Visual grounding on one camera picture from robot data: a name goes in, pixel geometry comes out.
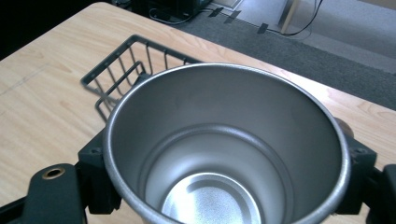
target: carpeted floor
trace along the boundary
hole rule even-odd
[[[340,91],[396,110],[396,74],[355,63],[297,40],[271,33],[227,16],[209,18],[201,12],[192,20],[173,25],[184,32],[234,49],[253,58],[308,77]]]

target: wooden table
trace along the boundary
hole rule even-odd
[[[396,112],[297,76],[104,3],[91,5],[0,62],[0,206],[24,196],[37,171],[74,164],[78,151],[105,124],[93,105],[97,97],[79,81],[130,35],[138,34],[204,62],[239,63],[266,70],[302,86],[356,139],[378,152],[377,167],[396,162]],[[328,223],[363,223],[336,216]],[[140,223],[127,205],[90,223]]]

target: black wire basket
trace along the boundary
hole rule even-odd
[[[95,104],[106,121],[119,99],[134,85],[167,69],[200,61],[139,35],[132,35],[81,79],[100,98]]]

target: stainless steel container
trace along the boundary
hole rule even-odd
[[[286,79],[241,65],[171,69],[129,91],[105,133],[121,197],[154,223],[317,223],[349,179],[332,115]]]

